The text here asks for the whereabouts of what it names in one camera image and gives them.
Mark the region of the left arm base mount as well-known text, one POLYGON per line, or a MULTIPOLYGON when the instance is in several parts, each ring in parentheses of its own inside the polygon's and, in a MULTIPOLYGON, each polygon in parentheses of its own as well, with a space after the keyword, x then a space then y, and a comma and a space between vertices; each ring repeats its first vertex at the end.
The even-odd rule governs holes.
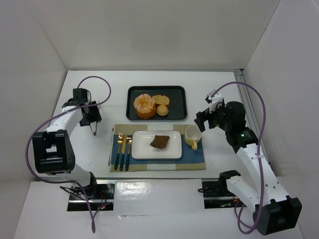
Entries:
MULTIPOLYGON (((114 208, 114 193, 115 180, 97 179, 96 191, 91 196, 88 196, 91 210, 94 212, 97 209, 102 211, 112 211, 114 208)), ((84 212, 89 211, 86 199, 80 188, 74 186, 60 186, 64 192, 68 193, 69 212, 84 212)))

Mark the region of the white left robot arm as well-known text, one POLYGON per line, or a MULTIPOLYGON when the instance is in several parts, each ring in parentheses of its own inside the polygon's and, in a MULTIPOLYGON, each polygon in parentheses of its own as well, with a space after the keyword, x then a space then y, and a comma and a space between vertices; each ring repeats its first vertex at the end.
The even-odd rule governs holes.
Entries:
POLYGON ((70 135, 76 125, 81 127, 98 125, 102 118, 91 93, 83 88, 73 89, 73 97, 62 106, 63 115, 58 117, 42 132, 32 137, 35 168, 38 173, 59 174, 66 181, 81 184, 87 196, 97 192, 93 173, 76 164, 76 157, 70 135))

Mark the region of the metal food tongs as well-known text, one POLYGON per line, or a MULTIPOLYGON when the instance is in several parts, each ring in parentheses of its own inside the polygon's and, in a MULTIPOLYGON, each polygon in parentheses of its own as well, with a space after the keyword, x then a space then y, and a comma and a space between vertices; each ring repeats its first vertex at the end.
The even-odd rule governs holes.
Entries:
POLYGON ((93 122, 89 125, 91 133, 93 136, 97 135, 98 122, 93 122))

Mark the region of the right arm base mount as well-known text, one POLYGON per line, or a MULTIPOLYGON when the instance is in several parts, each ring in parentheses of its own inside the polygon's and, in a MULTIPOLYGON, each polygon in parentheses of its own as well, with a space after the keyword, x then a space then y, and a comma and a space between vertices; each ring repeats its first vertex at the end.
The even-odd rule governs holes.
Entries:
POLYGON ((203 195, 205 209, 234 208, 242 206, 239 198, 229 192, 222 192, 218 180, 202 180, 202 186, 197 191, 203 195))

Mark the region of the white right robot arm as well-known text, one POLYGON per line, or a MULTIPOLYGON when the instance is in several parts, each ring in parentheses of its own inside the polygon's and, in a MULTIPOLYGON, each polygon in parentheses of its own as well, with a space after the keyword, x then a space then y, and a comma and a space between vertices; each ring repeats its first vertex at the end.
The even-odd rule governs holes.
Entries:
POLYGON ((196 114, 195 123, 200 131, 220 128, 225 132, 228 144, 246 166, 256 186, 248 185, 237 170, 220 173, 216 190, 224 195, 237 196, 252 212, 257 231, 269 235, 296 226, 302 204, 292 198, 272 171, 253 130, 246 126, 246 111, 241 102, 210 100, 211 106, 196 114))

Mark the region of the dark brown bread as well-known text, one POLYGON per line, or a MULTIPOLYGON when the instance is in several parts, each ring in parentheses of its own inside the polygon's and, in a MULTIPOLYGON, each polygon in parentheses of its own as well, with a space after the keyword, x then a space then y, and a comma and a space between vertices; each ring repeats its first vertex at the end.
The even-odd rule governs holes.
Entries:
POLYGON ((169 140, 170 137, 168 135, 155 135, 150 146, 157 149, 164 149, 166 148, 169 140))

